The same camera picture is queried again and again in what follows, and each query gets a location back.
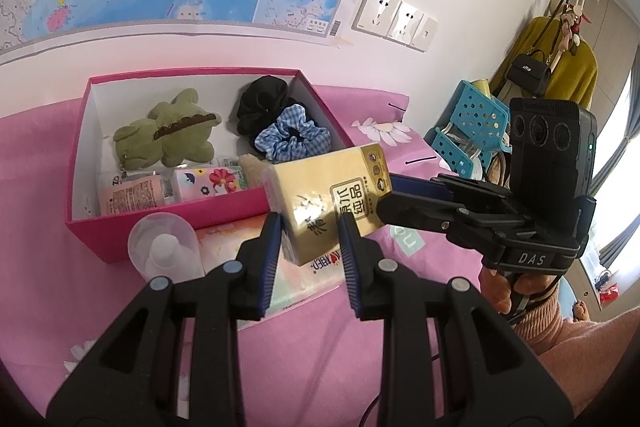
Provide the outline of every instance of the black handbag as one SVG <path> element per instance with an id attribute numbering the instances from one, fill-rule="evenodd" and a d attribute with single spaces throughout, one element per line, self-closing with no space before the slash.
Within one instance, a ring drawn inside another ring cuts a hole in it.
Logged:
<path id="1" fill-rule="evenodd" d="M 533 96 L 542 98 L 549 85 L 551 68 L 546 60 L 544 62 L 536 60 L 534 57 L 536 52 L 542 53 L 543 60 L 545 60 L 545 54 L 541 50 L 533 50 L 527 55 L 518 55 L 513 59 L 506 78 L 516 86 L 529 91 Z"/>
<path id="2" fill-rule="evenodd" d="M 513 62 L 511 63 L 511 67 L 504 75 L 504 80 L 501 81 L 500 86 L 496 90 L 496 95 L 500 93 L 500 90 L 504 87 L 504 84 L 507 80 L 513 82 L 516 86 L 520 86 L 522 89 L 530 92 L 533 96 L 537 98 L 543 98 L 546 93 L 546 88 L 549 85 L 549 79 L 551 78 L 551 68 L 549 64 L 551 63 L 551 54 L 554 52 L 554 48 L 556 47 L 556 42 L 558 41 L 558 35 L 560 34 L 560 28 L 562 24 L 558 25 L 558 31 L 556 32 L 556 38 L 554 38 L 553 44 L 551 44 L 551 49 L 549 50 L 549 56 L 545 57 L 545 53 L 542 50 L 536 49 L 536 46 L 540 42 L 542 35 L 545 34 L 546 30 L 549 28 L 551 21 L 556 18 L 558 14 L 558 10 L 561 6 L 564 6 L 562 9 L 562 13 L 566 10 L 566 3 L 569 0 L 560 0 L 558 6 L 552 13 L 549 20 L 546 22 L 545 28 L 542 30 L 538 38 L 533 42 L 531 47 L 531 51 L 527 54 L 517 55 Z M 536 60 L 534 55 L 540 52 L 542 53 L 542 62 Z"/>

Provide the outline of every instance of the clear plastic cup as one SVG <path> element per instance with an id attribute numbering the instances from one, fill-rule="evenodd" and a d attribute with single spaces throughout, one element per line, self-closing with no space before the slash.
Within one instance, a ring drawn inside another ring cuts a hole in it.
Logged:
<path id="1" fill-rule="evenodd" d="M 159 275 L 174 283 L 204 276 L 196 232 L 175 214 L 156 212 L 140 219 L 129 233 L 128 248 L 146 281 Z"/>

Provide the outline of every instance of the wall socket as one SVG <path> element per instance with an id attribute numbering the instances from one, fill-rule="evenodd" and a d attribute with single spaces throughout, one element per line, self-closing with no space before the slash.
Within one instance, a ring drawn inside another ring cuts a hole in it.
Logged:
<path id="1" fill-rule="evenodd" d="M 386 36 L 399 6 L 400 0 L 363 0 L 353 29 Z"/>
<path id="2" fill-rule="evenodd" d="M 362 0 L 352 28 L 425 52 L 438 22 L 401 0 Z"/>

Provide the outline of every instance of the curtain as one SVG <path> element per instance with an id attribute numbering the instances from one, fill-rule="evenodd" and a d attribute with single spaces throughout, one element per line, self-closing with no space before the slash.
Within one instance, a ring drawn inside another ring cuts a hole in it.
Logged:
<path id="1" fill-rule="evenodd" d="M 620 145 L 616 151 L 611 155 L 611 158 L 602 166 L 602 169 L 591 180 L 589 194 L 591 196 L 596 195 L 600 190 L 602 184 L 606 181 L 607 176 L 616 165 L 620 162 L 620 158 L 626 151 L 626 147 L 629 142 L 640 134 L 640 48 L 636 51 L 636 60 L 631 67 L 631 86 L 630 86 L 630 100 L 629 100 L 629 115 L 626 119 L 625 136 L 623 137 Z"/>
<path id="2" fill-rule="evenodd" d="M 640 225 L 640 215 L 634 219 L 620 235 L 614 238 L 606 247 L 600 250 L 600 262 L 605 268 L 611 268 L 613 261 L 624 250 L 626 244 L 633 237 Z"/>
<path id="3" fill-rule="evenodd" d="M 602 166 L 602 169 L 591 180 L 589 194 L 595 196 L 607 177 L 616 168 L 620 158 L 624 155 L 629 142 L 640 134 L 640 48 L 636 51 L 636 59 L 631 67 L 631 83 L 629 92 L 629 115 L 626 119 L 625 136 L 618 145 L 611 158 Z M 626 244 L 633 237 L 640 226 L 640 214 L 636 216 L 628 227 L 618 237 L 615 237 L 606 247 L 600 250 L 600 261 L 603 266 L 609 268 Z"/>

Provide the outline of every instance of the scrunchie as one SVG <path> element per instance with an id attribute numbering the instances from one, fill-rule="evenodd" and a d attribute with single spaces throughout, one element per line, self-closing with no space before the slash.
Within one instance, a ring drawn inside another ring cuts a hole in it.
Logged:
<path id="1" fill-rule="evenodd" d="M 238 106 L 238 133 L 248 136 L 254 149 L 255 138 L 267 129 L 283 109 L 299 103 L 287 96 L 287 83 L 276 76 L 261 76 L 253 81 L 240 97 Z"/>
<path id="2" fill-rule="evenodd" d="M 305 108 L 295 104 L 258 134 L 255 147 L 264 152 L 269 161 L 283 163 L 328 153 L 331 135 L 313 120 L 306 121 Z"/>

